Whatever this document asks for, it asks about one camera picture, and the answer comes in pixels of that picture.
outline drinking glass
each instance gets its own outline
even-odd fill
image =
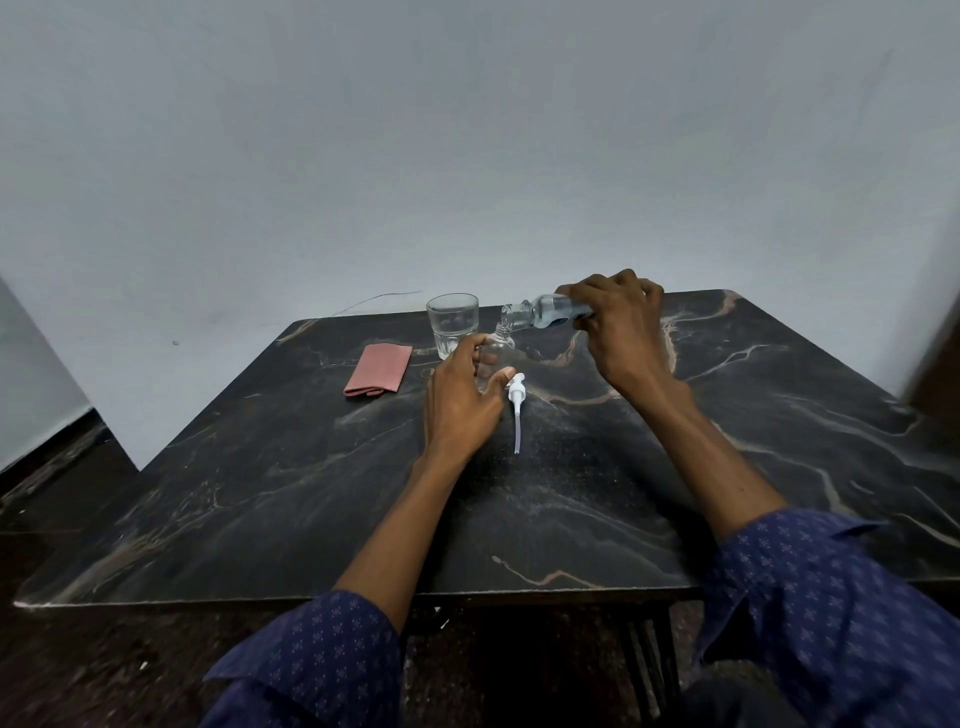
[[[426,304],[437,354],[446,359],[457,344],[480,328],[480,301],[469,293],[446,293]]]

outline white pump dispenser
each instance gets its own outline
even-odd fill
[[[520,403],[527,399],[527,388],[523,386],[523,372],[515,374],[507,383],[507,398],[514,403],[514,455],[520,454]]]

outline table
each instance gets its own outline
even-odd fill
[[[492,330],[498,308],[481,312]],[[884,519],[894,573],[960,577],[960,458],[937,428],[733,292],[668,294],[671,365],[796,505]],[[410,344],[397,394],[347,399],[373,342]],[[639,416],[570,327],[516,335],[523,449],[504,418],[451,498],[418,587],[438,604],[696,595],[710,538]],[[422,445],[437,365],[425,313],[288,327],[77,542],[21,588],[27,608],[308,598],[329,588]]]

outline pink cloth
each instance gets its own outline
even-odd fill
[[[360,354],[360,361],[347,382],[344,394],[348,397],[376,397],[384,392],[395,392],[403,373],[407,371],[407,362],[413,350],[413,347],[401,347],[398,344],[368,344]]]

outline sleeve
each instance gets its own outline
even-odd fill
[[[360,595],[329,592],[213,666],[204,680],[234,682],[202,726],[397,726],[401,675],[387,617]]]
[[[788,509],[720,548],[697,658],[770,668],[811,725],[957,725],[960,622],[869,558],[876,527]]]

